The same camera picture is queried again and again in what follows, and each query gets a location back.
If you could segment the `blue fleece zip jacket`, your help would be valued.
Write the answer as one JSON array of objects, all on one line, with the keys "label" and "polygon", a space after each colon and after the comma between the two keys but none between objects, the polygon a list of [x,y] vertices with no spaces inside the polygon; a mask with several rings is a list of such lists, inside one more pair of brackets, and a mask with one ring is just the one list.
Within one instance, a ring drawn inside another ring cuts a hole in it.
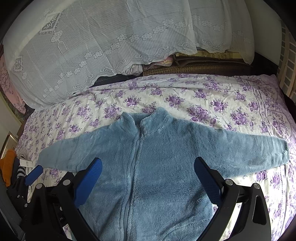
[{"label": "blue fleece zip jacket", "polygon": [[281,166],[288,144],[172,117],[123,113],[114,123],[55,142],[38,164],[76,173],[95,158],[102,173],[80,211],[100,240],[196,240],[213,213],[194,171],[201,157],[224,178]]}]

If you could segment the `purple floral bed sheet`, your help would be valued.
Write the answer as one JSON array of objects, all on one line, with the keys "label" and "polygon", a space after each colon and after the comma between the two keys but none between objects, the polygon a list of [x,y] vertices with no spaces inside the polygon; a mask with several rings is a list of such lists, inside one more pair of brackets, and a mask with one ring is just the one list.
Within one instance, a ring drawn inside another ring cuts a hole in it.
[{"label": "purple floral bed sheet", "polygon": [[278,240],[295,216],[295,121],[275,76],[151,75],[92,87],[34,112],[16,153],[35,163],[39,153],[56,141],[109,125],[123,112],[152,113],[158,107],[176,118],[288,142],[287,164],[235,180],[240,185],[260,184],[271,238]]}]

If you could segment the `black white striped clothes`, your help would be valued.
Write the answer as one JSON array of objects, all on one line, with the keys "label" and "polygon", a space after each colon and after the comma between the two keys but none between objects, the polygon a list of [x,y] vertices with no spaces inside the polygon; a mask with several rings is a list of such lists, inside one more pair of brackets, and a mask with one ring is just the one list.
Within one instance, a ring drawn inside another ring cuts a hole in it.
[{"label": "black white striped clothes", "polygon": [[33,181],[27,178],[26,168],[20,165],[19,158],[15,157],[11,175],[11,184],[7,188],[9,197],[28,199],[28,192]]}]

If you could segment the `wooden picture frame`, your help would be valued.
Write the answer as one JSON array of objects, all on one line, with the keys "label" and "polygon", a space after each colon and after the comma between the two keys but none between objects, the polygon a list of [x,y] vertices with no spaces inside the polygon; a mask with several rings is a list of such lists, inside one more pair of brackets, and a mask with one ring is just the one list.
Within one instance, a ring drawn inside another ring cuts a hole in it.
[{"label": "wooden picture frame", "polygon": [[1,148],[0,159],[2,159],[6,155],[8,150],[10,149],[14,150],[17,144],[18,144],[18,138],[15,137],[11,132],[9,132]]}]

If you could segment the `orange garment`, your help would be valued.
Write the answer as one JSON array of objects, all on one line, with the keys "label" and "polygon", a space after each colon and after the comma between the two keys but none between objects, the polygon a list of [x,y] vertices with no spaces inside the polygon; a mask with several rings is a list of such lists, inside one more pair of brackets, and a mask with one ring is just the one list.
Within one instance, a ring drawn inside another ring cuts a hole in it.
[{"label": "orange garment", "polygon": [[13,173],[13,165],[16,153],[13,149],[7,150],[5,156],[0,161],[0,168],[3,181],[7,187],[11,184],[11,176]]}]

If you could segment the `pink floral bedding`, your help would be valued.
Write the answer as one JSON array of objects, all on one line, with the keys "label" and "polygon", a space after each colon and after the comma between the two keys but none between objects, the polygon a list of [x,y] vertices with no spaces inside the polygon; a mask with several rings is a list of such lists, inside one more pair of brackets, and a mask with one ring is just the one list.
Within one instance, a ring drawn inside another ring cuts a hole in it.
[{"label": "pink floral bedding", "polygon": [[25,114],[25,102],[20,97],[13,83],[10,81],[9,73],[6,69],[4,55],[1,56],[1,88],[4,92],[4,95],[13,105],[13,107],[16,108],[21,114]]}]

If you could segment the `beige checkered curtain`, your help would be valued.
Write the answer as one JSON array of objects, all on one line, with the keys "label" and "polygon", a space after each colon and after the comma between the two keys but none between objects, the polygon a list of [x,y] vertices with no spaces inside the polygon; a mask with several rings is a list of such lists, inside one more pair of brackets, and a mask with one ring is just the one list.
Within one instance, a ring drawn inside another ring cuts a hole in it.
[{"label": "beige checkered curtain", "polygon": [[282,41],[277,78],[283,93],[295,103],[295,39],[283,21],[281,21],[281,33]]}]

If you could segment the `white lace cover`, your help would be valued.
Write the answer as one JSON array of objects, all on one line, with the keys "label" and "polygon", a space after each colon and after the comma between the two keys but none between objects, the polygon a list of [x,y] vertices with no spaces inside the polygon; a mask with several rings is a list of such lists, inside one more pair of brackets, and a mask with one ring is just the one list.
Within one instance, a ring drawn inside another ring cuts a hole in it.
[{"label": "white lace cover", "polygon": [[33,1],[3,46],[10,80],[32,108],[174,53],[232,51],[248,64],[254,59],[244,1]]}]

